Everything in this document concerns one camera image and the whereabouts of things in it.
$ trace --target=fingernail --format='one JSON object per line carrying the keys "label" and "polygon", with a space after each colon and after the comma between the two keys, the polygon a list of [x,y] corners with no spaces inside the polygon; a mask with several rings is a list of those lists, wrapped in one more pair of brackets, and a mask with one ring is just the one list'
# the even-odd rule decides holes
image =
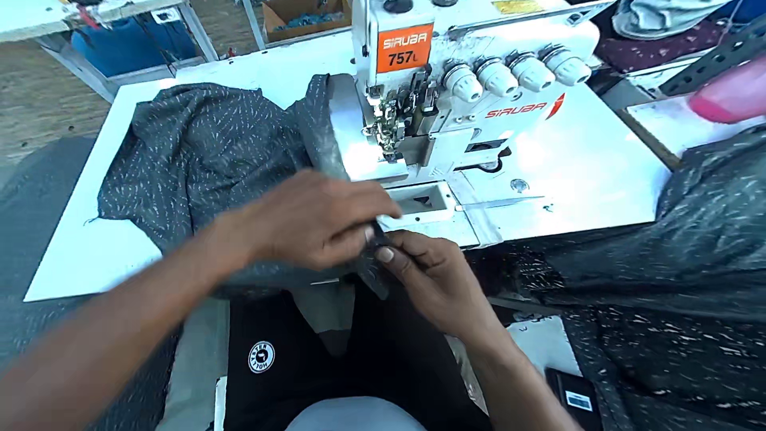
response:
{"label": "fingernail", "polygon": [[372,226],[367,226],[365,228],[365,238],[367,238],[367,242],[372,241],[374,237],[375,237],[375,230],[372,229]]}
{"label": "fingernail", "polygon": [[389,263],[394,259],[394,251],[388,247],[380,247],[375,252],[375,258],[383,263]]}

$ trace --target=gray patterned fabric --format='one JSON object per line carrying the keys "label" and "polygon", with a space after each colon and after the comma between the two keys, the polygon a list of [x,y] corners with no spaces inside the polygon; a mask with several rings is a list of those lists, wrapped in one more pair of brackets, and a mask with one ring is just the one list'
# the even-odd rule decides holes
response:
{"label": "gray patterned fabric", "polygon": [[466,252],[565,310],[604,429],[766,427],[766,127],[687,150],[657,221]]}
{"label": "gray patterned fabric", "polygon": [[[313,162],[342,177],[345,171],[332,158],[315,160],[335,139],[327,83],[328,75],[315,75],[306,97],[286,110],[260,90],[193,84],[160,91],[136,106],[99,191],[99,217],[131,220],[164,254],[219,212],[245,205]],[[359,271],[384,297],[381,282],[366,276],[377,274],[378,266],[365,256],[325,271],[257,262],[217,295],[257,298]]]}
{"label": "gray patterned fabric", "polygon": [[98,196],[165,253],[310,166],[293,110],[260,90],[179,85],[136,106]]}
{"label": "gray patterned fabric", "polygon": [[766,321],[766,127],[687,150],[682,165],[652,225],[547,253],[568,286],[548,301]]}

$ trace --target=smartphone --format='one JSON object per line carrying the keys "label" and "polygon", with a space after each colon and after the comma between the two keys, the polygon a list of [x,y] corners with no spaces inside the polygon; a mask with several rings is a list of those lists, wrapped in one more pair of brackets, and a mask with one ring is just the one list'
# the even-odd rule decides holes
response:
{"label": "smartphone", "polygon": [[545,379],[562,406],[585,431],[601,431],[601,414],[596,402],[596,388],[590,380],[574,374],[545,369]]}

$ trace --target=sewing machine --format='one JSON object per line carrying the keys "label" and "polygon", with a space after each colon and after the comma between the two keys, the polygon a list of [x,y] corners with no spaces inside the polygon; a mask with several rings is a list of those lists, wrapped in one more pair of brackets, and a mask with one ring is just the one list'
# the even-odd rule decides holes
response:
{"label": "sewing machine", "polygon": [[599,33],[588,19],[613,2],[506,15],[512,6],[492,0],[354,1],[357,74],[330,82],[345,171],[417,213],[389,225],[449,218],[455,202],[439,182],[513,163],[514,138],[591,76],[584,59]]}

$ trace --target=circular logo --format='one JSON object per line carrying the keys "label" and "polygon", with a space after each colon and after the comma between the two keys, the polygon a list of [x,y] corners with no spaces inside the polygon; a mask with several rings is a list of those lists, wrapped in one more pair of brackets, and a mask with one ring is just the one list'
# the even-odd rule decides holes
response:
{"label": "circular logo", "polygon": [[250,371],[259,374],[268,370],[274,363],[274,346],[268,341],[260,341],[250,349],[250,355],[247,357],[247,364],[250,365]]}

